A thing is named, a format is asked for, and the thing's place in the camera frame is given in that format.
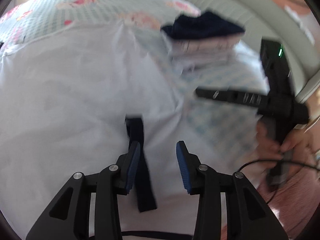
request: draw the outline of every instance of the black device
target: black device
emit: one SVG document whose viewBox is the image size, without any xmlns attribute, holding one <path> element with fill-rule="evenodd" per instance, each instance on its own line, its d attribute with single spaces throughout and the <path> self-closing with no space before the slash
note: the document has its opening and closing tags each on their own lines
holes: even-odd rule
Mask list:
<svg viewBox="0 0 320 240">
<path fill-rule="evenodd" d="M 226 193 L 228 240 L 288 239 L 278 219 L 243 173 L 216 172 L 190 154 L 183 141 L 177 143 L 176 153 L 185 189 L 190 195 L 200 195 L 194 240 L 220 240 L 221 192 Z M 127 154 L 100 173 L 73 174 L 38 218 L 26 240 L 89 239 L 92 192 L 96 192 L 94 239 L 122 240 L 117 194 L 129 193 L 139 158 L 140 144 L 134 141 Z M 176 236 L 164 232 L 149 235 Z"/>
<path fill-rule="evenodd" d="M 80 240 L 89 237 L 91 193 L 96 192 L 95 239 L 121 240 L 118 195 L 132 189 L 140 158 L 140 144 L 100 173 L 76 172 L 61 188 L 29 231 L 26 240 Z"/>
<path fill-rule="evenodd" d="M 257 114 L 262 115 L 260 120 L 268 129 L 268 136 L 281 145 L 288 133 L 298 124 L 304 125 L 309 122 L 308 108 L 295 100 L 291 71 L 283 45 L 277 41 L 262 39 L 260 58 L 270 86 L 268 95 L 201 87 L 198 87 L 195 92 L 201 98 L 257 108 Z M 290 160 L 292 154 L 293 150 L 285 152 L 283 159 Z M 270 191 L 277 190 L 286 182 L 288 171 L 287 163 L 278 163 L 268 171 L 266 179 Z"/>
<path fill-rule="evenodd" d="M 226 194 L 228 240 L 288 239 L 274 213 L 242 172 L 216 172 L 190 154 L 183 141 L 177 143 L 176 151 L 185 189 L 190 195 L 200 195 L 193 240 L 220 239 L 221 192 Z"/>
</svg>

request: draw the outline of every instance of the metal screw head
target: metal screw head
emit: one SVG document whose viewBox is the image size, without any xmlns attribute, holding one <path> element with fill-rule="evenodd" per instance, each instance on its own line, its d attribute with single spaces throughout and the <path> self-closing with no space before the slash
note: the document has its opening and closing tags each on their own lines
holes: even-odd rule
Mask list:
<svg viewBox="0 0 320 240">
<path fill-rule="evenodd" d="M 118 166 L 117 165 L 111 165 L 110 167 L 109 167 L 109 170 L 110 171 L 117 171 L 118 170 Z"/>
<path fill-rule="evenodd" d="M 201 171 L 206 171 L 208 169 L 208 166 L 207 165 L 205 165 L 205 164 L 200 164 L 199 165 L 199 170 L 201 170 Z"/>
<path fill-rule="evenodd" d="M 242 178 L 244 177 L 243 173 L 242 173 L 242 172 L 239 172 L 239 171 L 237 171 L 237 172 L 235 173 L 235 176 L 236 176 L 236 178 L 238 178 L 238 179 L 242 179 Z"/>
<path fill-rule="evenodd" d="M 73 174 L 73 178 L 74 179 L 80 179 L 82 177 L 82 173 L 81 172 L 76 172 L 75 174 Z"/>
</svg>

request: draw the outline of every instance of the folded clothes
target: folded clothes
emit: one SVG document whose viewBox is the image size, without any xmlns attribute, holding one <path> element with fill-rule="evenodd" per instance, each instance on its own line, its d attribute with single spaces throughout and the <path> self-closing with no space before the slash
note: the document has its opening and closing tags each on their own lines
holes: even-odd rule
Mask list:
<svg viewBox="0 0 320 240">
<path fill-rule="evenodd" d="M 194 71 L 202 67 L 228 65 L 234 62 L 236 54 L 233 49 L 224 49 L 215 53 L 194 53 L 172 58 L 172 65 L 176 73 Z"/>
<path fill-rule="evenodd" d="M 224 37 L 207 38 L 200 40 L 174 40 L 167 33 L 161 31 L 162 38 L 168 49 L 169 56 L 176 57 L 194 53 L 216 53 L 231 49 L 239 43 L 243 34 L 232 34 Z"/>
<path fill-rule="evenodd" d="M 173 25 L 161 29 L 174 40 L 198 40 L 244 34 L 245 29 L 222 19 L 213 12 L 206 11 L 199 17 L 179 16 Z"/>
</svg>

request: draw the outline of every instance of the finger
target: finger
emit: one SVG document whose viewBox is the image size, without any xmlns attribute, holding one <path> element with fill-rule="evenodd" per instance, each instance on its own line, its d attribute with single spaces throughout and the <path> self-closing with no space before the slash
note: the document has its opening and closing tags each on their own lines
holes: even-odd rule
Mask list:
<svg viewBox="0 0 320 240">
<path fill-rule="evenodd" d="M 283 144 L 281 145 L 280 150 L 282 152 L 286 152 L 294 148 L 297 144 L 299 144 L 305 138 L 306 138 L 306 135 L 304 134 L 304 130 L 294 129 L 287 135 Z"/>
<path fill-rule="evenodd" d="M 270 159 L 270 160 L 281 160 L 282 155 L 279 153 L 275 153 L 272 151 L 266 151 L 261 147 L 257 147 L 257 154 L 259 159 Z M 262 166 L 264 166 L 266 169 L 271 169 L 276 166 L 276 162 L 261 162 Z"/>
<path fill-rule="evenodd" d="M 300 143 L 298 143 L 294 149 L 293 149 L 293 157 L 292 159 L 297 162 L 305 162 L 307 158 L 307 151 L 306 147 L 308 145 L 308 139 L 305 138 L 305 140 L 302 140 Z"/>
<path fill-rule="evenodd" d="M 314 141 L 313 134 L 310 131 L 306 131 L 305 136 L 307 137 L 307 142 L 308 142 L 307 146 L 313 149 L 313 141 Z"/>
<path fill-rule="evenodd" d="M 266 150 L 270 149 L 274 152 L 277 152 L 280 149 L 280 145 L 276 141 L 271 140 L 266 136 L 262 136 L 259 133 L 257 133 L 256 139 L 257 139 L 259 145 Z"/>
<path fill-rule="evenodd" d="M 262 121 L 257 122 L 257 133 L 262 136 L 267 136 L 268 130 Z"/>
<path fill-rule="evenodd" d="M 282 158 L 282 154 L 280 154 L 278 151 L 272 151 L 270 149 L 265 149 L 263 146 L 258 145 L 257 153 L 260 159 L 273 159 L 276 158 L 277 160 L 280 160 Z"/>
</svg>

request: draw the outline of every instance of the pink flower pattern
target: pink flower pattern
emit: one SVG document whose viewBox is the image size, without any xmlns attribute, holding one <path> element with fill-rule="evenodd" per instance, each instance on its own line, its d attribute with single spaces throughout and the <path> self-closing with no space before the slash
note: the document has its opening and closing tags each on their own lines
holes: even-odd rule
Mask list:
<svg viewBox="0 0 320 240">
<path fill-rule="evenodd" d="M 57 9 L 72 9 L 96 2 L 97 0 L 76 0 L 74 2 L 58 3 L 56 7 Z"/>
<path fill-rule="evenodd" d="M 30 10 L 30 11 L 27 11 L 27 12 L 24 12 L 21 16 L 17 17 L 17 21 L 21 21 L 23 18 L 27 17 L 30 13 L 32 13 L 33 10 Z"/>
<path fill-rule="evenodd" d="M 10 11 L 7 11 L 7 13 L 0 18 L 0 23 L 3 23 L 4 21 L 10 19 L 11 16 L 19 9 L 19 7 L 20 5 L 12 8 Z"/>
<path fill-rule="evenodd" d="M 153 30 L 160 30 L 160 22 L 145 12 L 121 13 L 118 17 L 124 19 L 124 23 L 130 26 L 137 26 L 140 28 L 148 28 Z"/>
<path fill-rule="evenodd" d="M 71 20 L 65 20 L 65 21 L 64 21 L 64 25 L 65 25 L 65 26 L 67 26 L 67 25 L 69 25 L 69 24 L 71 24 L 71 23 L 73 23 L 73 21 L 71 21 Z"/>
<path fill-rule="evenodd" d="M 1 50 L 7 49 L 10 45 L 22 43 L 23 38 L 24 38 L 24 32 L 23 32 L 22 27 L 13 28 L 12 35 L 4 43 Z"/>
<path fill-rule="evenodd" d="M 190 4 L 179 1 L 179 0 L 167 1 L 165 4 L 169 7 L 175 8 L 180 12 L 185 12 L 192 16 L 199 16 L 201 14 L 201 11 L 196 7 L 191 6 Z"/>
</svg>

